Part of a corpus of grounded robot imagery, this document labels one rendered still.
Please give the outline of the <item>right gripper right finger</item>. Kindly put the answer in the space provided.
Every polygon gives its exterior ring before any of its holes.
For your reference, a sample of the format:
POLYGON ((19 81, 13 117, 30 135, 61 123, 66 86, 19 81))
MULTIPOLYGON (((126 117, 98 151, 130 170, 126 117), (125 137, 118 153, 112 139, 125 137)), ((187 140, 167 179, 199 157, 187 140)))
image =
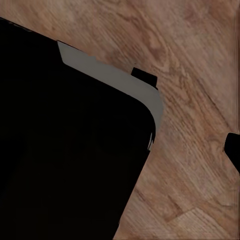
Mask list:
POLYGON ((224 151, 240 173, 240 135, 228 133, 224 151))

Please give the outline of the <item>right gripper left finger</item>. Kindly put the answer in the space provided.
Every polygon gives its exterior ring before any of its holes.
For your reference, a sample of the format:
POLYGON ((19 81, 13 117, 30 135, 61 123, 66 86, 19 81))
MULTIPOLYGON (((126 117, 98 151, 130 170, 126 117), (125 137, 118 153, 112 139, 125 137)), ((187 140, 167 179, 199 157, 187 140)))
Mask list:
POLYGON ((0 138, 0 193, 26 152, 21 133, 0 138))

